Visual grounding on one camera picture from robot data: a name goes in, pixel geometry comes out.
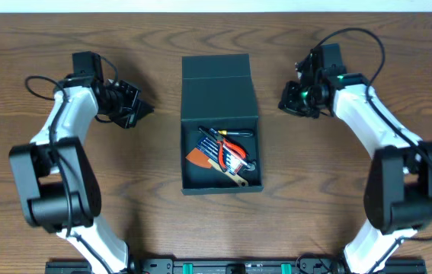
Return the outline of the orange scraper with wooden handle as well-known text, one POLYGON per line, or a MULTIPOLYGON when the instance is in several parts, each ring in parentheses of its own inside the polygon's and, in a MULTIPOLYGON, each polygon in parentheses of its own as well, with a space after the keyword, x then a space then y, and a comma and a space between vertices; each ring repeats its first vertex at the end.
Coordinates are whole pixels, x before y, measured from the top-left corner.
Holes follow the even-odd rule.
POLYGON ((205 155, 201 150, 198 148, 194 148, 187 156, 186 159, 199 167, 210 169, 214 168, 218 172, 225 174, 227 177, 229 177, 234 183, 236 183, 240 187, 246 187, 248 186, 248 181, 240 177, 239 175, 233 175, 229 173, 228 171, 223 171, 219 165, 213 161, 211 158, 209 158, 207 155, 205 155))

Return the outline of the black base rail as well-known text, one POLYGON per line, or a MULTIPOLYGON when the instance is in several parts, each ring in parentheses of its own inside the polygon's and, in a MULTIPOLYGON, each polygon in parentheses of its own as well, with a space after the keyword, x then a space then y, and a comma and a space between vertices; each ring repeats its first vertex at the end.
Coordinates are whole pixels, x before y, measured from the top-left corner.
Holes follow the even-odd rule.
MULTIPOLYGON (((230 260, 171 260, 151 259, 140 261, 136 272, 129 269, 119 273, 146 274, 326 274, 351 273, 344 263, 330 258, 317 259, 304 256, 295 261, 230 261, 230 260)), ((94 273, 87 261, 51 261, 45 265, 46 274, 94 273)), ((389 259, 382 270, 374 273, 427 274, 424 260, 389 259)))

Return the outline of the red handled pliers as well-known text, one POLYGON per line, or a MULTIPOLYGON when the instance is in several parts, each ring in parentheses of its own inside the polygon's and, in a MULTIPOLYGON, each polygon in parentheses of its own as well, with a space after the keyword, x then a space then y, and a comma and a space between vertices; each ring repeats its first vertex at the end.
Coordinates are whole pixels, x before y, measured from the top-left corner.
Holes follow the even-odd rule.
POLYGON ((245 161, 245 159, 247 158, 247 154, 242 147, 228 141, 215 129, 209 129, 209 133, 215 139, 217 145, 219 146, 218 164, 223 172, 228 170, 228 164, 226 163, 224 157, 225 153, 228 155, 232 155, 239 160, 245 161))

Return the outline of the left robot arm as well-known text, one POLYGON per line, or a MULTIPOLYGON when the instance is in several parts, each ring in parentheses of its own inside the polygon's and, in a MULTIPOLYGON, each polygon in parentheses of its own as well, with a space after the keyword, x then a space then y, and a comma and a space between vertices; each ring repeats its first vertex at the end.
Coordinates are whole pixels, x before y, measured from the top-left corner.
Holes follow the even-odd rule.
POLYGON ((24 218, 68 241, 93 273, 141 273, 129 245, 101 215, 100 187, 83 145, 99 116, 128 129, 153 108, 127 81, 68 75, 52 83, 54 105, 43 128, 8 156, 24 218))

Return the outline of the black gift box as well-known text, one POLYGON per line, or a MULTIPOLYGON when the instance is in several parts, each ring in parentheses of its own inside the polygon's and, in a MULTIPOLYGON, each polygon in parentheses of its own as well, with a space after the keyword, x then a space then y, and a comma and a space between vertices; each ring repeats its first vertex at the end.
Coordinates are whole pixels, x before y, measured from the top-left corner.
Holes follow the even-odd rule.
POLYGON ((181 192, 193 196, 262 191, 258 102, 249 55, 184 56, 181 64, 181 192), (242 186, 221 173, 218 164, 204 168, 189 162, 187 156, 206 137, 200 127, 253 133, 227 137, 245 150, 245 161, 254 165, 254 170, 238 171, 245 180, 242 186))

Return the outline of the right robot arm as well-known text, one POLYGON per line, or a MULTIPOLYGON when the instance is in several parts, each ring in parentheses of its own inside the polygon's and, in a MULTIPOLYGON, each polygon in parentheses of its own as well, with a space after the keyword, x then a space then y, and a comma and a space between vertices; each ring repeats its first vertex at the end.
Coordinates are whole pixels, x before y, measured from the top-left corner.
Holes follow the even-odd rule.
POLYGON ((404 127, 361 74, 289 81, 278 107, 302 117, 324 109, 353 131, 371 158, 363 204, 366 221, 333 263, 335 273, 378 273, 406 241, 432 222, 432 141, 404 127))

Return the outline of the blue precision screwdriver set case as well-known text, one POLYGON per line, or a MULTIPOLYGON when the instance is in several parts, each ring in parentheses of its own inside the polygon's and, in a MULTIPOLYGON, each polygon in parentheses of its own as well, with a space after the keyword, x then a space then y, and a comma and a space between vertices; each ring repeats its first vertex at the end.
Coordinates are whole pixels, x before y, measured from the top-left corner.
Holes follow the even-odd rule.
MULTIPOLYGON (((208 137, 203 137, 198 141, 196 148, 218 164, 219 146, 215 142, 211 141, 208 137)), ((247 161, 239 160, 232 155, 225 153, 224 157, 228 164, 227 171, 233 175, 236 175, 243 167, 248 166, 247 161)))

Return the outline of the small claw hammer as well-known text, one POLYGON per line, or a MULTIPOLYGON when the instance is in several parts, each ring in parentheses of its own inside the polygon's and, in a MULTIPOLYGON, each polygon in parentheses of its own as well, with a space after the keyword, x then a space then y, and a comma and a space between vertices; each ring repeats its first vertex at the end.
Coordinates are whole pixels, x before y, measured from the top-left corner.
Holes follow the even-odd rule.
POLYGON ((226 139, 219 131, 215 129, 208 129, 203 126, 198 128, 208 139, 214 141, 217 144, 217 163, 223 171, 227 171, 228 165, 225 163, 224 154, 233 156, 237 159, 246 170, 252 171, 255 169, 255 165, 247 160, 247 154, 245 150, 230 142, 226 139))

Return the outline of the black yellow screwdriver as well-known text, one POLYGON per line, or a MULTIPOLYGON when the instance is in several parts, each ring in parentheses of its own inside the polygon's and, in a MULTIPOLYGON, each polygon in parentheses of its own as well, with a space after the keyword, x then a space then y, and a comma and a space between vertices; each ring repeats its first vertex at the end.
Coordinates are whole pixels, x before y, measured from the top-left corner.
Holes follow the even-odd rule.
POLYGON ((251 130, 218 130, 220 135, 238 136, 242 138, 250 138, 254 135, 251 130))

